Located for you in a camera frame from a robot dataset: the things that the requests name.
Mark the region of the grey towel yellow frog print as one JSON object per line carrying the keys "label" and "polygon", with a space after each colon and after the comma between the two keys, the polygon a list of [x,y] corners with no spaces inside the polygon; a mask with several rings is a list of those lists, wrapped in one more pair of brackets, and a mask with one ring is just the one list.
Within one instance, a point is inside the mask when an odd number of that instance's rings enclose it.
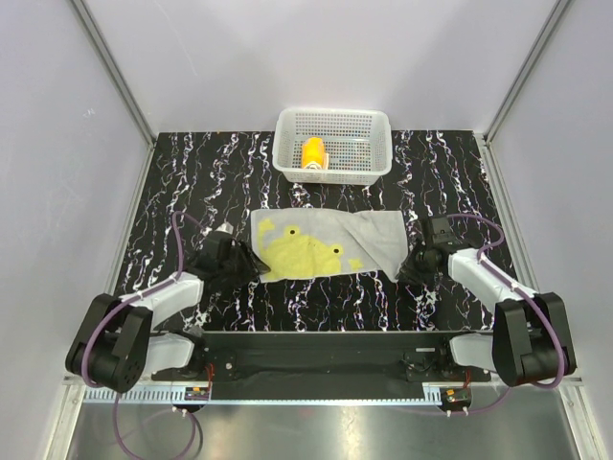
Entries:
{"label": "grey towel yellow frog print", "polygon": [[270,268],[265,283],[370,271],[394,282],[408,256],[400,211],[259,209],[251,214],[251,240]]}

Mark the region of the grey and orange towel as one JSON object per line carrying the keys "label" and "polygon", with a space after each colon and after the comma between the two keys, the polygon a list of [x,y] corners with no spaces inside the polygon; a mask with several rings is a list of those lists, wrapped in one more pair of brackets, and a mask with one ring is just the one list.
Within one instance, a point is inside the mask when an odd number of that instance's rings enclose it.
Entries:
{"label": "grey and orange towel", "polygon": [[314,170],[329,168],[329,155],[322,138],[310,137],[303,142],[301,168]]}

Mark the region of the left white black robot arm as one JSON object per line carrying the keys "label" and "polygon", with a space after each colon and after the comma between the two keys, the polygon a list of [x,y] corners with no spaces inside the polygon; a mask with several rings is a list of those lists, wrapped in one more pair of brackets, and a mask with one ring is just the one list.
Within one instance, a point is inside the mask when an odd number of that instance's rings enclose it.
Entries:
{"label": "left white black robot arm", "polygon": [[206,370],[201,338],[155,328],[200,303],[206,290],[241,288],[270,271],[229,225],[209,233],[195,256],[179,258],[178,270],[144,290],[116,297],[97,295],[91,302],[65,358],[66,371],[92,387],[123,394],[141,378],[175,369],[188,380]]}

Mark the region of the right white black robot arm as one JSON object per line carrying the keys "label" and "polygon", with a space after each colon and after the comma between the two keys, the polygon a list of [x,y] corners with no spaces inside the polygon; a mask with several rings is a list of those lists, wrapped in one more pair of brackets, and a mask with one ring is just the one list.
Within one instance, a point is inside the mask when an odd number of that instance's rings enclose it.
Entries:
{"label": "right white black robot arm", "polygon": [[444,275],[472,293],[493,317],[490,333],[461,333],[435,355],[435,368],[455,380],[468,367],[496,374],[508,387],[531,384],[553,389],[578,366],[564,301],[554,292],[538,292],[512,278],[487,255],[505,240],[476,247],[457,236],[453,217],[420,220],[421,236],[406,257],[398,279],[425,285]]}

